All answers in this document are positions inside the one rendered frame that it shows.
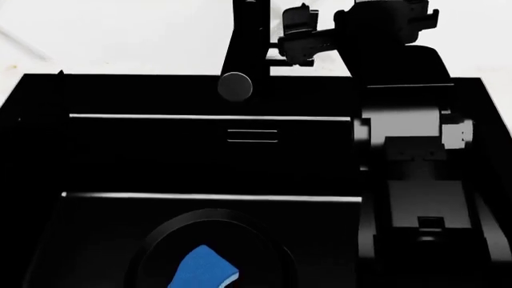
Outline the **blue sponge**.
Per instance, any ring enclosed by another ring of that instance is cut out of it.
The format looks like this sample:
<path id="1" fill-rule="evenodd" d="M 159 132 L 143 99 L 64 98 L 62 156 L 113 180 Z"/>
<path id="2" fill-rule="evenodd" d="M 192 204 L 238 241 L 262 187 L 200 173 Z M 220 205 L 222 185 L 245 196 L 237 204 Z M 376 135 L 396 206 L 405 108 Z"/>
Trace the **blue sponge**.
<path id="1" fill-rule="evenodd" d="M 225 288 L 239 278 L 239 270 L 206 245 L 188 253 L 167 288 Z"/>

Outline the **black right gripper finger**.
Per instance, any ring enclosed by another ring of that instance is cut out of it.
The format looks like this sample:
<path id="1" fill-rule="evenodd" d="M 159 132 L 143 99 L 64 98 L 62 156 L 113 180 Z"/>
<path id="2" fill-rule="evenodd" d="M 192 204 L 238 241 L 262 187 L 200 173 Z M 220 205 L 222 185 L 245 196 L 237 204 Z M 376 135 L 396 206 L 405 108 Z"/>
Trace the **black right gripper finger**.
<path id="1" fill-rule="evenodd" d="M 312 10 L 303 3 L 300 6 L 285 9 L 282 12 L 282 28 L 284 34 L 296 32 L 312 32 L 318 29 L 318 10 Z"/>
<path id="2" fill-rule="evenodd" d="M 338 50 L 343 35 L 341 28 L 283 30 L 278 52 L 291 66 L 313 66 L 316 54 Z"/>

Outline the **black faucet with round spout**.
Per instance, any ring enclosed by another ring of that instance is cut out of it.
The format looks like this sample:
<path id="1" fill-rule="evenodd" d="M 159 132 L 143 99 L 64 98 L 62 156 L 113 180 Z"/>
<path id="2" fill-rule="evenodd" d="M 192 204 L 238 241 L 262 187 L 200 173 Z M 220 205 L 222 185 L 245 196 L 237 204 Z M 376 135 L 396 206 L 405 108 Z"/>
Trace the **black faucet with round spout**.
<path id="1" fill-rule="evenodd" d="M 270 77 L 270 0 L 232 0 L 234 28 L 218 80 L 219 94 L 243 102 L 261 93 Z"/>

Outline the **black kitchen sink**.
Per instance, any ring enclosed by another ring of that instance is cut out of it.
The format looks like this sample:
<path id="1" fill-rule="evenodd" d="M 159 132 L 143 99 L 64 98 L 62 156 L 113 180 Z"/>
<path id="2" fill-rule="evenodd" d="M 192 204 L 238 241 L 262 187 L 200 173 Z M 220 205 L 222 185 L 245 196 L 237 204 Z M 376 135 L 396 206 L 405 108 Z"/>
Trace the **black kitchen sink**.
<path id="1" fill-rule="evenodd" d="M 452 78 L 507 200 L 512 138 L 478 78 Z M 349 77 L 28 74 L 0 108 L 0 288 L 123 288 L 142 242 L 193 210 L 263 222 L 298 288 L 358 288 L 362 201 Z"/>

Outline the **black round pan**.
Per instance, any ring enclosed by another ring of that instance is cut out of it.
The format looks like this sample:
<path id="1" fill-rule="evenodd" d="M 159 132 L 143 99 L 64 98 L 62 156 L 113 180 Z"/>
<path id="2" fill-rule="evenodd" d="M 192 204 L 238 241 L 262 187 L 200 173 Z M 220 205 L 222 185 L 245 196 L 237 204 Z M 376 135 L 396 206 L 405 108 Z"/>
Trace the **black round pan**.
<path id="1" fill-rule="evenodd" d="M 179 263 L 201 245 L 239 270 L 225 288 L 298 288 L 295 260 L 269 227 L 227 209 L 193 210 L 153 230 L 130 260 L 123 288 L 167 288 Z"/>

